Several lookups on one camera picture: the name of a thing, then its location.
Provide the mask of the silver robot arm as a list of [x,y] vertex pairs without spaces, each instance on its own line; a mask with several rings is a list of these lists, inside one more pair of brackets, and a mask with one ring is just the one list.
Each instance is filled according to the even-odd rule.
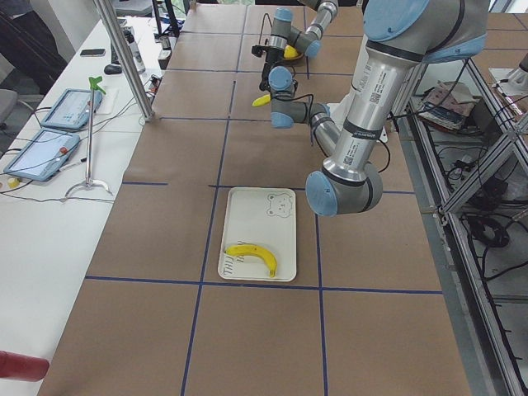
[[351,105],[341,127],[325,105],[295,100],[294,79],[281,64],[287,46],[308,58],[316,56],[324,31],[337,17],[336,1],[305,4],[317,13],[306,31],[291,25],[289,9],[276,10],[260,88],[271,94],[274,127],[307,124],[329,152],[321,169],[306,180],[312,211],[322,216],[365,212],[377,205],[383,192],[369,156],[409,69],[478,54],[487,36],[488,2],[369,1],[363,16],[367,60],[352,86]]
[[324,31],[338,15],[338,1],[300,1],[300,3],[316,11],[314,19],[302,31],[292,25],[293,13],[289,8],[278,7],[275,10],[270,38],[264,47],[266,58],[262,73],[269,73],[281,64],[287,45],[308,58],[318,54]]

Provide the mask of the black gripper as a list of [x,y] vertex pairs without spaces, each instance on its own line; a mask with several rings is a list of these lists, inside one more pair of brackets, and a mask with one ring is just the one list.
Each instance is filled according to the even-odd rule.
[[263,67],[264,73],[269,73],[274,67],[281,66],[284,58],[284,48],[268,46],[266,48],[266,58]]
[[270,101],[288,101],[289,93],[287,91],[274,91],[269,94]]

